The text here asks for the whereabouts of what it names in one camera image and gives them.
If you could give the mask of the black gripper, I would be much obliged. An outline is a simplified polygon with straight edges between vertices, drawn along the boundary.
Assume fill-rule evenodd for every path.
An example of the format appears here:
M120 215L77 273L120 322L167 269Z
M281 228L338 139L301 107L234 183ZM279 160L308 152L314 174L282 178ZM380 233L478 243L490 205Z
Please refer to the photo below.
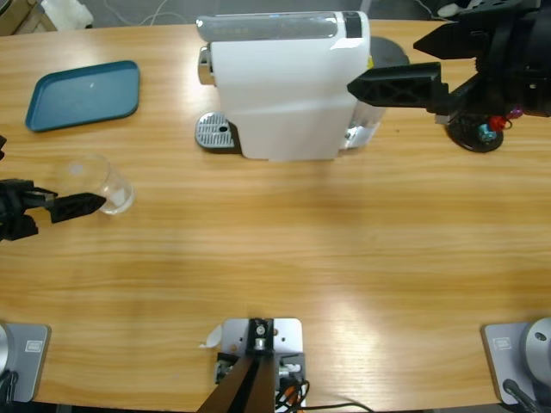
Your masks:
M80 218L98 211L106 198L92 193L65 197L22 179L1 180L1 240L15 241L38 234L28 209L48 208L52 224Z
M550 115L550 20L462 19L413 44L438 59L475 59L476 74L449 95L439 63L373 68L347 85L359 102L381 108L434 109L449 96L449 114Z

